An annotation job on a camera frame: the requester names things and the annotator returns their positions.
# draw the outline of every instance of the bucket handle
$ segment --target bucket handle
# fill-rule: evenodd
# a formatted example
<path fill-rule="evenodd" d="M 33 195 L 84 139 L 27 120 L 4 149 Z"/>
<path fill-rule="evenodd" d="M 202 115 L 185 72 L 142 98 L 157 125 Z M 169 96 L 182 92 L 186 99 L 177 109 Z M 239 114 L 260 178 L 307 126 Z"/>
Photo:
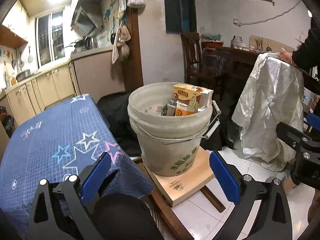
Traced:
<path fill-rule="evenodd" d="M 216 103 L 216 101 L 212 100 L 212 106 L 215 109 L 216 112 L 216 116 L 214 117 L 214 119 L 200 132 L 198 133 L 198 135 L 196 135 L 195 137 L 192 138 L 183 138 L 183 139 L 167 139 L 167 138 L 159 138 L 159 137 L 155 137 L 153 135 L 151 135 L 150 133 L 148 133 L 146 130 L 144 130 L 141 126 L 139 126 L 136 123 L 136 126 L 142 130 L 144 133 L 146 133 L 147 135 L 149 135 L 151 138 L 153 139 L 157 139 L 157 140 L 161 140 L 161 141 L 167 141 L 167 142 L 171 142 L 171 143 L 166 143 L 167 144 L 173 144 L 173 143 L 180 143 L 180 142 L 187 142 L 187 141 L 191 141 L 191 140 L 195 140 L 195 139 L 201 139 L 204 138 L 206 140 L 209 140 L 210 136 L 214 133 L 214 131 L 218 128 L 218 126 L 220 125 L 219 122 L 219 118 L 218 115 L 221 114 L 221 111 Z M 217 119 L 217 121 L 215 122 L 215 124 L 211 127 L 211 129 L 206 133 L 206 135 L 204 136 L 199 136 L 200 134 L 202 134 L 211 124 L 213 124 L 213 122 Z"/>

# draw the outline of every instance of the bucket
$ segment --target bucket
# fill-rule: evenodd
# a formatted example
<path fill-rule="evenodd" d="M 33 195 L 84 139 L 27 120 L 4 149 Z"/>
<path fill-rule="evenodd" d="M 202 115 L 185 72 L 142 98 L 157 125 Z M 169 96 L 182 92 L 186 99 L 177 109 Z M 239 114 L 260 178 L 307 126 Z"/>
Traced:
<path fill-rule="evenodd" d="M 138 136 L 144 165 L 158 175 L 170 177 L 191 168 L 201 139 L 208 139 L 220 124 L 216 121 L 203 136 L 211 124 L 212 106 L 187 116 L 161 116 L 163 106 L 174 99 L 175 84 L 140 87 L 130 95 L 128 105 L 130 125 Z"/>

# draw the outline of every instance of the kettle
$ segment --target kettle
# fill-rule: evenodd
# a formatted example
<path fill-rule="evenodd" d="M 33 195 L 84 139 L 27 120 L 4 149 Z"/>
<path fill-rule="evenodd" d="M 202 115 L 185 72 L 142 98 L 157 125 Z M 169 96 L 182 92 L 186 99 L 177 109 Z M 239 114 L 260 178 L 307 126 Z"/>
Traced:
<path fill-rule="evenodd" d="M 96 49 L 98 48 L 98 41 L 96 37 L 86 37 L 84 39 L 84 46 L 86 49 Z"/>

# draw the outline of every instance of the floor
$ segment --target floor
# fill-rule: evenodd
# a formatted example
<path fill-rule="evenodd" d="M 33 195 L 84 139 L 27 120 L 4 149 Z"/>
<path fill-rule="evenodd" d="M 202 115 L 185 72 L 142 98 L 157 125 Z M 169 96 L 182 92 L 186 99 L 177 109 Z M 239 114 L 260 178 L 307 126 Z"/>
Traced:
<path fill-rule="evenodd" d="M 245 160 L 242 150 L 231 150 L 225 147 L 220 151 L 220 154 L 227 163 L 235 165 L 242 174 L 250 174 L 257 181 L 265 181 L 271 176 L 282 179 L 285 175 Z M 207 187 L 225 205 L 226 210 L 223 213 L 219 213 L 200 191 L 172 208 L 195 240 L 214 239 L 234 208 L 234 204 L 226 199 L 217 179 L 210 181 Z M 307 214 L 314 192 L 313 188 L 301 184 L 287 195 L 292 219 L 293 240 L 297 240 L 308 225 Z M 248 236 L 258 212 L 259 204 L 260 201 L 256 201 L 253 205 L 249 218 L 238 237 L 239 240 Z M 164 230 L 164 237 L 166 240 L 174 240 L 167 228 Z"/>

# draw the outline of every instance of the wooden chair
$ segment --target wooden chair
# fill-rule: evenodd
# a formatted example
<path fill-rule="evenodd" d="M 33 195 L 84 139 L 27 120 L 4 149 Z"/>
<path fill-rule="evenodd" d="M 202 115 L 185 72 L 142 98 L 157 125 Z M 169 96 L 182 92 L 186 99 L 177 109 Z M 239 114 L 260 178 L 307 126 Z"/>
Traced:
<path fill-rule="evenodd" d="M 217 83 L 221 81 L 221 99 L 224 88 L 223 76 L 213 77 L 204 71 L 199 34 L 182 31 L 181 39 L 185 55 L 185 83 L 190 84 L 193 77 L 196 79 L 194 85 L 204 86 L 215 91 Z"/>

